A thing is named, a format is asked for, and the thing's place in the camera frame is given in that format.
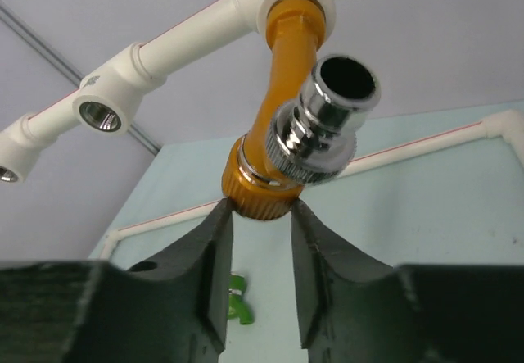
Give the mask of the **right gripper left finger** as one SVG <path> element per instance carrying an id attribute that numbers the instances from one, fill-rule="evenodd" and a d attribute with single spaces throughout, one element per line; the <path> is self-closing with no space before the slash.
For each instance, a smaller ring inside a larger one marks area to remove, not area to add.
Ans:
<path id="1" fill-rule="evenodd" d="M 4 362 L 216 362 L 226 347 L 233 205 L 128 269 L 4 261 Z"/>

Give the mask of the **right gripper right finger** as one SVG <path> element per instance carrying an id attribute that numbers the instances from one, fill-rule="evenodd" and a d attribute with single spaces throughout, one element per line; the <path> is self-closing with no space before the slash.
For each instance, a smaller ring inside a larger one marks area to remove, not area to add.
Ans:
<path id="1" fill-rule="evenodd" d="M 311 362 L 520 362 L 519 265 L 389 266 L 291 209 L 300 344 Z"/>

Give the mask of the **yellow water faucet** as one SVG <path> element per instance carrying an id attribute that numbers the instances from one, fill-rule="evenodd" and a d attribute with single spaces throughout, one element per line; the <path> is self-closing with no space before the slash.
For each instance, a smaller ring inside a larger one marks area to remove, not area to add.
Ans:
<path id="1" fill-rule="evenodd" d="M 315 0 L 280 0 L 269 10 L 268 90 L 222 176 L 223 194 L 240 216 L 284 216 L 306 186 L 336 178 L 355 155 L 356 132 L 378 104 L 380 84 L 353 57 L 319 58 L 326 34 Z"/>

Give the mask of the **white PVC pipe frame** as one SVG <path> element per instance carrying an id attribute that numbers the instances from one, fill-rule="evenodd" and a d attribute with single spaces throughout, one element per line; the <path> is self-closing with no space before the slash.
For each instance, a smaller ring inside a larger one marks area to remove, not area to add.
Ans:
<path id="1" fill-rule="evenodd" d="M 269 10 L 280 0 L 217 0 L 145 43 L 133 43 L 81 79 L 76 89 L 37 113 L 15 120 L 1 133 L 1 181 L 26 181 L 41 152 L 78 125 L 105 135 L 128 131 L 143 98 L 168 76 L 212 52 L 256 32 L 265 38 Z M 335 23 L 335 1 L 315 0 L 323 9 L 327 34 Z M 354 155 L 334 179 L 388 166 L 469 143 L 503 138 L 523 155 L 523 114 L 509 109 L 434 136 Z"/>

